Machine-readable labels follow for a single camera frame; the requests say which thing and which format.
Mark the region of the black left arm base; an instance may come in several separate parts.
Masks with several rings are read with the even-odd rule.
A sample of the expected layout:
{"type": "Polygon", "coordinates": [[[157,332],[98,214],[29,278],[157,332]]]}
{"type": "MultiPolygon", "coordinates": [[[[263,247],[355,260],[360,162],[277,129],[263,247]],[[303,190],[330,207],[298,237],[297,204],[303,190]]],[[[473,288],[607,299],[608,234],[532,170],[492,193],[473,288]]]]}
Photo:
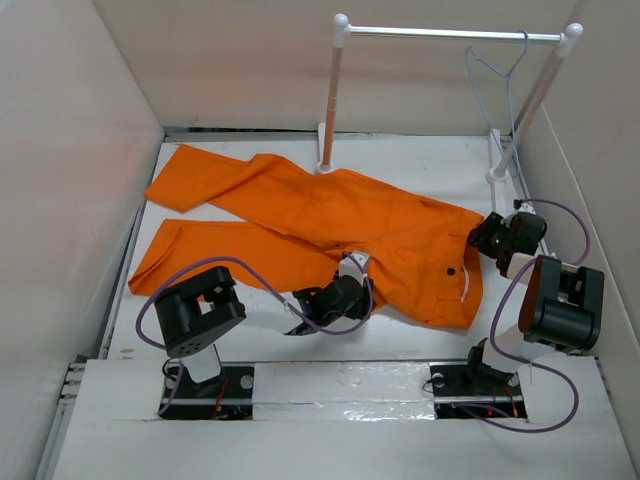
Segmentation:
{"type": "Polygon", "coordinates": [[[243,421],[253,419],[254,364],[227,364],[222,372],[201,384],[183,375],[174,393],[179,367],[176,362],[163,365],[164,391],[159,404],[160,417],[180,421],[243,421]]]}

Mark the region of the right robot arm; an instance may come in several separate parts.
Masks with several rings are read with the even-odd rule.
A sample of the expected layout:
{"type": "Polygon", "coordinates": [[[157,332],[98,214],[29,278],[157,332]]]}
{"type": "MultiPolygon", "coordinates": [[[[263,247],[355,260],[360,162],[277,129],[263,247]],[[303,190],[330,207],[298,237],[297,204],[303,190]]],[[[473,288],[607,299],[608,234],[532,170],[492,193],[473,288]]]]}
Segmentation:
{"type": "Polygon", "coordinates": [[[536,214],[493,212],[469,233],[467,243],[493,259],[503,277],[526,286],[517,324],[469,352],[462,381],[473,393],[508,383],[520,365],[552,350],[584,352],[597,343],[605,275],[537,255],[546,231],[546,221],[536,214]]]}

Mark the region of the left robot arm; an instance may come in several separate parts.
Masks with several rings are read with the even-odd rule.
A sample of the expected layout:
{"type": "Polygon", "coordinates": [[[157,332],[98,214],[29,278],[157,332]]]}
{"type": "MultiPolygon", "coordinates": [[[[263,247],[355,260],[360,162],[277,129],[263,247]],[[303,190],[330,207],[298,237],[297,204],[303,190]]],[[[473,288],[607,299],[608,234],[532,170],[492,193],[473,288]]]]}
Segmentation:
{"type": "MultiPolygon", "coordinates": [[[[226,266],[213,266],[189,279],[174,275],[176,284],[151,297],[167,357],[179,362],[180,377],[201,396],[222,387],[222,366],[215,343],[247,317],[236,292],[236,282],[226,266]]],[[[368,261],[357,254],[343,259],[333,279],[324,287],[297,290],[285,297],[272,286],[267,290],[283,306],[288,319],[274,317],[267,327],[286,336],[332,334],[338,320],[364,325],[375,306],[374,282],[368,261]]]]}

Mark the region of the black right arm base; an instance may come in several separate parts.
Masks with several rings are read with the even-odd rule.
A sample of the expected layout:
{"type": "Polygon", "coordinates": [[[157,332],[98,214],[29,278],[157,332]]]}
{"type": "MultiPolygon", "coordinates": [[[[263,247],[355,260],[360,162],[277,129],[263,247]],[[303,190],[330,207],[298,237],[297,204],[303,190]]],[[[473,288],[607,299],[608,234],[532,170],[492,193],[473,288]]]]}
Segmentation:
{"type": "Polygon", "coordinates": [[[433,397],[437,419],[527,418],[517,374],[472,369],[461,361],[435,362],[429,369],[422,388],[433,397]]]}

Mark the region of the orange trousers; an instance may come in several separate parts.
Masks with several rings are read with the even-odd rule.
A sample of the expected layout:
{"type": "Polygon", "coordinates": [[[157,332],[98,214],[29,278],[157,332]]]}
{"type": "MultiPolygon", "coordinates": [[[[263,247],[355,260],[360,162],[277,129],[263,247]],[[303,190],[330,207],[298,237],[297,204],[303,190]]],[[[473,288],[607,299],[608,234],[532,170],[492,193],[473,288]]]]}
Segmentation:
{"type": "Polygon", "coordinates": [[[246,285],[292,292],[323,284],[344,252],[362,251],[377,304],[421,324],[466,329],[482,301],[479,255],[467,244],[481,216],[351,170],[315,176],[275,154],[242,161],[182,145],[145,196],[176,217],[131,276],[136,295],[199,273],[213,256],[233,257],[246,285]]]}

